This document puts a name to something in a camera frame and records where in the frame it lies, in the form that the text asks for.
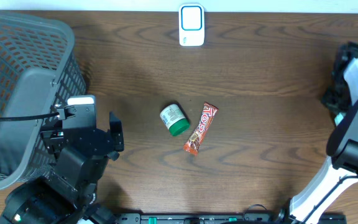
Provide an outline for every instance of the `gray plastic basket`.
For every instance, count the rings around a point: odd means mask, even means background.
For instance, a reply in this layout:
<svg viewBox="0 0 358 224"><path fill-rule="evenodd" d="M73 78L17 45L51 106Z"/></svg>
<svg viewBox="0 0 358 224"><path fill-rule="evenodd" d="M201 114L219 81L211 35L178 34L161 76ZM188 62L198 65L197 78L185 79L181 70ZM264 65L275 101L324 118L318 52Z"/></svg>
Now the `gray plastic basket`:
<svg viewBox="0 0 358 224"><path fill-rule="evenodd" d="M0 11L0 117L51 113L84 94L73 48L66 24ZM0 190L44 175L54 162L39 138L51 120L0 123Z"/></svg>

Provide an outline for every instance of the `basket mesh side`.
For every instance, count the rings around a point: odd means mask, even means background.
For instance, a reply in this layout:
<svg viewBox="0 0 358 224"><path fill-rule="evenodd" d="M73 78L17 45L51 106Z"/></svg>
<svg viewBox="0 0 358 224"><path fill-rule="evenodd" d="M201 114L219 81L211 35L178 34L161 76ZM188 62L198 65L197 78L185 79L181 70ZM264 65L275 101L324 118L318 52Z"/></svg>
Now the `basket mesh side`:
<svg viewBox="0 0 358 224"><path fill-rule="evenodd" d="M0 21L0 117L18 79L28 68L57 70L60 63L65 64L60 88L52 105L62 104L70 96L85 92L85 84L74 55L71 53L69 60L62 62L68 46L63 33L58 29L45 30L41 26L25 26L28 24L20 26L17 21ZM49 162L53 162L53 158L47 154L42 141L38 138L23 178L30 177L39 167ZM0 180L5 178L5 175L9 174L1 174L0 171Z"/></svg>

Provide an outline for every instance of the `red wrapper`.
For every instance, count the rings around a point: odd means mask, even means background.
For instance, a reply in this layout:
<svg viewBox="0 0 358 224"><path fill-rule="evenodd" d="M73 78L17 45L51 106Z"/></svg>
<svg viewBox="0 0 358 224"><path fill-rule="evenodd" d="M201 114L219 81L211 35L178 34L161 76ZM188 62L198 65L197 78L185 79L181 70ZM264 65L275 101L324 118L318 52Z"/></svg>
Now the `red wrapper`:
<svg viewBox="0 0 358 224"><path fill-rule="evenodd" d="M218 112L217 107L205 102L203 113L201 114L200 123L198 124L197 128L191 134L189 140L183 146L183 149L186 152L190 152L197 156L198 148L200 147L201 143L204 141L205 134L211 125L214 116Z"/></svg>

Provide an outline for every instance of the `white label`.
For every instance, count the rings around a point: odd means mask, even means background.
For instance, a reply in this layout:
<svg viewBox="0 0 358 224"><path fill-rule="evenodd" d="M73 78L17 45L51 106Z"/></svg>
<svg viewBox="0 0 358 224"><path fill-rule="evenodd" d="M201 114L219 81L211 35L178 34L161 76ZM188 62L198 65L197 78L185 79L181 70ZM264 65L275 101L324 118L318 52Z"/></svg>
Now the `white label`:
<svg viewBox="0 0 358 224"><path fill-rule="evenodd" d="M160 113L160 118L169 129L177 121L185 118L178 105L170 105Z"/></svg>
<svg viewBox="0 0 358 224"><path fill-rule="evenodd" d="M204 8L200 4L184 4L179 8L179 44L201 46L204 43Z"/></svg>

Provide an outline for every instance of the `wooden table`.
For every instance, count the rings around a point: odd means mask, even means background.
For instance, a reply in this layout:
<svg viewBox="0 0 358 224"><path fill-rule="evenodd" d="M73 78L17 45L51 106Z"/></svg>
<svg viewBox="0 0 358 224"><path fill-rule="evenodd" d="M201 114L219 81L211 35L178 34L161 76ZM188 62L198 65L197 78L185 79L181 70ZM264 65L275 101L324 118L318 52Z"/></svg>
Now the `wooden table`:
<svg viewBox="0 0 358 224"><path fill-rule="evenodd" d="M122 119L126 148L99 181L117 212L278 210L317 173L333 130L319 102L336 49L358 42L358 15L207 13L202 47L181 47L171 12L24 12L69 24L98 104ZM191 128L172 137L159 118L176 100ZM182 147L204 101L219 108L200 153ZM4 199L16 186L0 191ZM358 223L358 184L329 211Z"/></svg>

